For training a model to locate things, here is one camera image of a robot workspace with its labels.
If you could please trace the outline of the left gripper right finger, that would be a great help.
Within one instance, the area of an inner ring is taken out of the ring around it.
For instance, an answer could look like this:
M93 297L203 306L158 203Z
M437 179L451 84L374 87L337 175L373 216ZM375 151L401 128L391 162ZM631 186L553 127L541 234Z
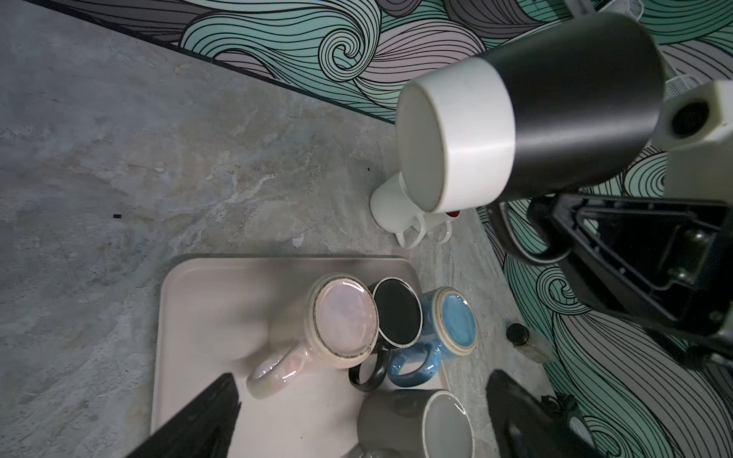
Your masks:
M486 397L500 456L601 456L573 395L536 399L509 374L496 370Z

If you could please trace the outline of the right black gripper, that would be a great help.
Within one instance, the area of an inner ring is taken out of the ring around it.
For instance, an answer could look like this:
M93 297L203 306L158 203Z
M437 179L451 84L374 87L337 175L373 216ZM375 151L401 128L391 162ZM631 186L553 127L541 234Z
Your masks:
M732 358L732 208L712 200L558 194L532 225L578 301L640 326L679 361Z

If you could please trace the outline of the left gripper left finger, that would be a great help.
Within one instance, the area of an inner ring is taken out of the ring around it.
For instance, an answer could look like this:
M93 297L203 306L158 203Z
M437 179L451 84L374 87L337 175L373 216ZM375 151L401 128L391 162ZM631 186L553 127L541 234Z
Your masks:
M233 374L221 374L128 457L226 457L240 409Z

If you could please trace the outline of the grey upside-down mug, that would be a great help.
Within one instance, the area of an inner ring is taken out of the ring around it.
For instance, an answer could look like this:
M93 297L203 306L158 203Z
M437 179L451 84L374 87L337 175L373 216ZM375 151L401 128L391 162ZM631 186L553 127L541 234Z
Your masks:
M364 457L473 457L466 409L446 389L398 389L368 395L357 417Z

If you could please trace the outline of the pink upside-down mug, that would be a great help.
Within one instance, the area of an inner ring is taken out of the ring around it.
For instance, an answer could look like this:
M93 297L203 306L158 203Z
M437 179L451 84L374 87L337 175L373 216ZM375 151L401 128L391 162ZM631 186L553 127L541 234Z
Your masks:
M271 352L246 380L256 399L271 397L300 375L362 364L378 339L379 313L357 278L328 274L270 321Z

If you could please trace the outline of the black mug white base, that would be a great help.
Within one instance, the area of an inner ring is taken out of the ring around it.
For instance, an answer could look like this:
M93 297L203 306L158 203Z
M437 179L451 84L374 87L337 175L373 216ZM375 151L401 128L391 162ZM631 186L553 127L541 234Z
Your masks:
M486 205L513 257L557 263L511 231L506 205L591 187L623 171L651 139L664 66L638 22L614 13L573 19L407 83L397 151L406 192L427 213Z

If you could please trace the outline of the cream mug red inside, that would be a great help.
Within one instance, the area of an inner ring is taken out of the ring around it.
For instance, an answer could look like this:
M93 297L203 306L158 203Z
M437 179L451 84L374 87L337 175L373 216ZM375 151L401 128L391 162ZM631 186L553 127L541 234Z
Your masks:
M424 216L427 237L436 244L445 244L452 237L452 223L458 219L460 211L432 213Z

